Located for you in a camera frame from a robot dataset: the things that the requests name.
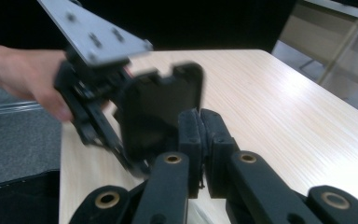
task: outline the metal plate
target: metal plate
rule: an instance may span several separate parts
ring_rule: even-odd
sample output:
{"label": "metal plate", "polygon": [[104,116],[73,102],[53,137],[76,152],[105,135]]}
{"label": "metal plate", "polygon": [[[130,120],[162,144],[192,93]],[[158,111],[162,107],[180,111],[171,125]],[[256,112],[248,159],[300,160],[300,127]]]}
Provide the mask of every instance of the metal plate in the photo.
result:
{"label": "metal plate", "polygon": [[38,0],[85,64],[98,67],[150,51],[152,45],[67,0]]}

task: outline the light wood tabletop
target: light wood tabletop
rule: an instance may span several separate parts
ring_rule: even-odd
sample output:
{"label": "light wood tabletop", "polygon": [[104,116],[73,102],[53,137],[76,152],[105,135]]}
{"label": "light wood tabletop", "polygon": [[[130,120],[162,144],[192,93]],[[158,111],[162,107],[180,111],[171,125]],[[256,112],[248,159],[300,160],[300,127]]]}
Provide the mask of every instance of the light wood tabletop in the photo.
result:
{"label": "light wood tabletop", "polygon": [[[357,109],[261,50],[155,51],[132,57],[130,70],[169,74],[173,64],[186,61],[204,70],[202,107],[222,116],[242,150],[262,156],[299,193],[330,185],[358,198]],[[113,109],[105,114],[117,129]],[[93,190],[139,183],[113,154],[84,147],[73,125],[63,125],[60,223],[68,223]],[[190,200],[188,223],[203,217],[229,223],[224,203],[201,190]]]}

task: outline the hand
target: hand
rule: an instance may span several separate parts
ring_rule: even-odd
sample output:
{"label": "hand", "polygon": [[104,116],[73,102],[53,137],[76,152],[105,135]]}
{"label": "hand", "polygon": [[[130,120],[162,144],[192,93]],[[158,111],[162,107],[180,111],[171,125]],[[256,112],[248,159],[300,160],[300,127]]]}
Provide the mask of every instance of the hand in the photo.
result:
{"label": "hand", "polygon": [[36,100],[61,121],[73,118],[68,105],[53,88],[61,50],[23,50],[0,46],[0,88],[26,100]]}

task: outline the floor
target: floor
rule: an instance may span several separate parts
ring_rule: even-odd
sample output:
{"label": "floor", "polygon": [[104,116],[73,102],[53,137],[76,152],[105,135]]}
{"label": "floor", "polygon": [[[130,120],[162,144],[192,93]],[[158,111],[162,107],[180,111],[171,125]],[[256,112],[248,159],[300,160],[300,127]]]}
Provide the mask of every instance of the floor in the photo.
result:
{"label": "floor", "polygon": [[[313,61],[312,58],[285,45],[281,41],[277,42],[272,54],[312,81],[316,82],[324,72],[324,66],[322,64]],[[358,88],[352,95],[342,100],[358,109]]]}
{"label": "floor", "polygon": [[[0,104],[19,102],[0,90]],[[60,168],[61,124],[43,109],[0,114],[0,183]]]}

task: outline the gray carpet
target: gray carpet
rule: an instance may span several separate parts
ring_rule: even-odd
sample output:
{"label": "gray carpet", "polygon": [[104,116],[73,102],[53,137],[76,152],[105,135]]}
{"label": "gray carpet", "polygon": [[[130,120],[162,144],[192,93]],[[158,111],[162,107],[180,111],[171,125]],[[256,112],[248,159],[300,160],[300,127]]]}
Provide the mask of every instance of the gray carpet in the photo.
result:
{"label": "gray carpet", "polygon": [[[18,101],[0,90],[0,104]],[[59,169],[61,131],[43,109],[0,115],[0,183]]]}

